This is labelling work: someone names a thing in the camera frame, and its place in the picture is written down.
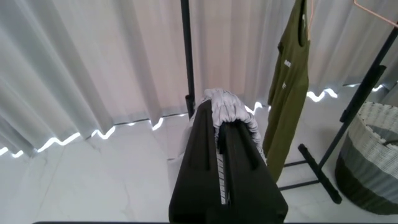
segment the wire hanger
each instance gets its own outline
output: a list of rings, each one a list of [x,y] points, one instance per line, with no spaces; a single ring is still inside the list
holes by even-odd
[[[366,12],[368,12],[368,13],[370,13],[370,14],[372,14],[372,15],[374,15],[374,16],[376,16],[376,17],[378,17],[378,18],[380,18],[380,19],[382,19],[382,20],[384,20],[384,21],[386,21],[386,22],[388,22],[388,23],[390,23],[390,24],[393,25],[394,27],[398,28],[398,24],[396,24],[395,22],[392,22],[391,20],[386,19],[386,18],[380,16],[379,14],[377,14],[377,13],[375,13],[375,12],[372,12],[371,10],[369,10],[369,9],[367,9],[367,8],[365,8],[365,7],[363,7],[363,6],[361,6],[360,4],[358,4],[357,0],[354,0],[354,5],[357,6],[357,7],[359,7],[360,9],[365,10]]]
[[[312,25],[312,17],[313,17],[313,0],[311,0],[311,16],[310,16],[310,23],[308,24],[308,40],[311,39],[311,25]]]

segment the green dress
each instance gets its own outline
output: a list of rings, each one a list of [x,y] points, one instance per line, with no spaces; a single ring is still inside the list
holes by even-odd
[[[307,2],[296,0],[278,45],[269,92],[271,111],[262,147],[272,177],[278,180],[289,153],[308,90]]]

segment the sheer curtain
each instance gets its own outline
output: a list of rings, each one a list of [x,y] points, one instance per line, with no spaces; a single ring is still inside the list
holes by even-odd
[[[190,1],[197,101],[205,88],[224,88],[250,108],[266,104],[293,3]],[[392,27],[352,1],[314,3],[310,91],[338,92],[361,81]],[[398,1],[360,3],[398,19]],[[1,150],[32,156],[70,136],[186,112],[178,0],[3,0],[0,41]],[[384,64],[388,86],[398,78],[397,43]]]

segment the floor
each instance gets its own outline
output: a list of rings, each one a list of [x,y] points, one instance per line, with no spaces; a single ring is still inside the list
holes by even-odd
[[[335,133],[338,119],[355,88],[346,87],[338,98],[328,94],[318,103],[307,98],[287,162],[302,160],[304,143],[319,161]],[[371,95],[378,100],[383,92]],[[256,110],[262,134],[267,108]],[[187,116],[165,118],[153,131],[149,122],[118,126],[109,139],[98,136],[51,146],[34,159],[0,157],[0,223],[46,220],[166,222],[170,200],[167,158],[175,157]],[[334,183],[339,146],[323,168]],[[303,164],[284,169],[279,186],[312,180]],[[366,212],[343,197],[334,204],[320,184],[283,191],[287,222],[398,222],[398,215]]]

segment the woven basket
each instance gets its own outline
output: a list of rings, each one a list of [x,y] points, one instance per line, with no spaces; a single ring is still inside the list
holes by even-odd
[[[398,108],[366,102],[348,128],[336,165],[339,189],[377,214],[398,214]]]

